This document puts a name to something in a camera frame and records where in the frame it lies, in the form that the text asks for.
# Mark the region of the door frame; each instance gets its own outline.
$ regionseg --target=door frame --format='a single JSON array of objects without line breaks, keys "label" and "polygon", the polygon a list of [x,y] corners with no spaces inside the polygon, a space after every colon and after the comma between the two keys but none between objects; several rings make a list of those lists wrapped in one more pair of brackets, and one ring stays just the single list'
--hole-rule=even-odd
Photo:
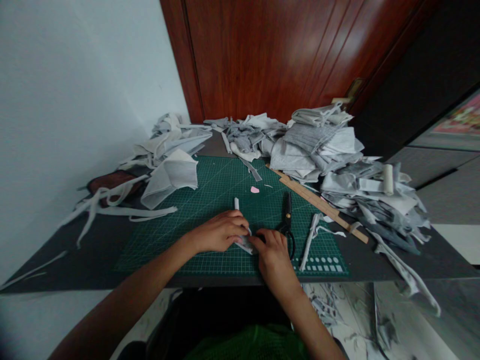
[{"label": "door frame", "polygon": [[[190,120],[193,124],[201,124],[205,120],[205,113],[197,67],[195,65],[195,54],[190,35],[186,1],[160,0],[160,4]],[[354,99],[354,103],[349,110],[352,115],[358,115],[367,105],[369,99],[386,80],[410,44],[424,28],[427,20],[435,12],[439,3],[440,0],[421,0],[418,2],[418,5],[405,22],[405,26],[393,41],[390,50],[379,62],[378,67],[373,71],[367,83],[362,86],[362,89]]]}]

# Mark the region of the green cutting mat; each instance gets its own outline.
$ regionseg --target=green cutting mat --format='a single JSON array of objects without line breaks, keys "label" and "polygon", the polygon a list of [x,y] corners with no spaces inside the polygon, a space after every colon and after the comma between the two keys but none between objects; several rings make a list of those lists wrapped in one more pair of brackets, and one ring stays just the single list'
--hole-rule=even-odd
[{"label": "green cutting mat", "polygon": [[[256,182],[238,158],[198,156],[198,189],[181,188],[161,203],[161,208],[176,206],[177,212],[139,223],[123,249],[114,270],[133,272],[165,251],[186,232],[203,224],[218,213],[234,208],[234,198],[253,233],[260,228],[275,229],[282,222],[285,197],[290,189],[279,182],[279,176],[254,160],[252,165],[262,177]],[[255,186],[260,193],[252,193]],[[299,272],[312,217],[320,212],[292,192],[292,232],[296,251],[292,261],[299,277],[348,276],[349,271],[332,234],[320,230],[311,242],[305,271]],[[320,222],[328,229],[326,222]],[[201,253],[178,272],[184,276],[251,277],[258,274],[258,257],[236,245],[226,252]]]}]

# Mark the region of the floor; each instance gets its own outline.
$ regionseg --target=floor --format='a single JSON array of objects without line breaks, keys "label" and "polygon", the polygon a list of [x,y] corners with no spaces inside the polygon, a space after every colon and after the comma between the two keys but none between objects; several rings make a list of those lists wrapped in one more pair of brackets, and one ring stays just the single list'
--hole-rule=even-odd
[{"label": "floor", "polygon": [[[342,343],[350,360],[384,359],[372,342],[371,284],[311,283],[304,284],[303,289],[310,300],[313,300],[317,313],[331,334]],[[165,314],[168,304],[180,292],[181,289],[162,291],[125,336],[110,360],[115,360],[129,342],[146,341]],[[376,284],[375,292],[379,322],[384,325],[383,328],[387,328],[391,323],[393,327],[389,329],[394,329],[395,336],[389,345],[390,349],[380,339],[389,360],[458,360],[416,305],[400,295],[393,282]]]}]

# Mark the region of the pile of fabric scraps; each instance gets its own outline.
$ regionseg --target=pile of fabric scraps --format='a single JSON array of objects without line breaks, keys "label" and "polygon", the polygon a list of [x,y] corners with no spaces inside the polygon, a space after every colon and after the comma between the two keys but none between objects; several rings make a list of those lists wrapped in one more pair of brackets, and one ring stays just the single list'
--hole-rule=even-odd
[{"label": "pile of fabric scraps", "polygon": [[158,119],[150,140],[133,146],[133,155],[120,162],[119,169],[128,170],[135,165],[156,169],[175,150],[190,156],[200,151],[203,142],[212,137],[211,127],[182,123],[182,118],[170,112]]},{"label": "pile of fabric scraps", "polygon": [[420,228],[430,228],[427,209],[408,186],[410,177],[400,172],[400,163],[382,164],[362,158],[336,172],[328,172],[321,195],[343,213],[389,244],[419,255],[415,240],[430,240]]},{"label": "pile of fabric scraps", "polygon": [[[157,209],[175,190],[197,189],[197,163],[191,155],[204,147],[212,136],[211,127],[182,123],[173,113],[162,116],[153,128],[150,140],[133,146],[133,156],[121,161],[118,170],[93,179],[87,185],[90,196],[80,201],[59,225],[70,223],[83,212],[88,219],[77,239],[89,231],[96,214],[128,216],[132,222],[147,221],[177,211],[175,206]],[[125,171],[135,167],[141,176]],[[143,191],[137,208],[120,206],[131,195]]]},{"label": "pile of fabric scraps", "polygon": [[233,121],[228,117],[205,120],[204,124],[220,130],[228,153],[252,162],[260,157],[269,157],[274,144],[285,135],[287,125],[269,118],[264,112],[248,115],[245,120]]},{"label": "pile of fabric scraps", "polygon": [[295,111],[291,127],[271,150],[270,167],[301,183],[316,183],[319,176],[360,160],[364,146],[347,126],[353,116],[341,106]]}]

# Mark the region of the wooden ruler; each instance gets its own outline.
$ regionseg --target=wooden ruler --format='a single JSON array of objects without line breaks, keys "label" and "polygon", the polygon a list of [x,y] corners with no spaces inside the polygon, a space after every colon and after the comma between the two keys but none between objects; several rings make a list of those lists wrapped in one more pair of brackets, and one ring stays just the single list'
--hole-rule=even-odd
[{"label": "wooden ruler", "polygon": [[[290,178],[287,175],[285,175],[283,172],[279,170],[273,170],[272,168],[270,168],[270,164],[267,164],[266,167],[272,170],[275,174],[280,176],[280,182],[282,184],[292,189],[295,193],[297,193],[302,198],[307,200],[310,204],[312,204],[322,213],[329,216],[333,221],[335,221],[342,228],[350,232],[351,226],[348,222],[346,222],[340,217],[340,211],[331,207],[328,202],[323,200],[320,196],[315,195],[313,192],[308,190],[305,186],[303,186],[299,182],[290,180]],[[353,230],[351,234],[357,237],[358,239],[360,239],[365,244],[369,242],[369,237],[361,233],[357,229]]]}]

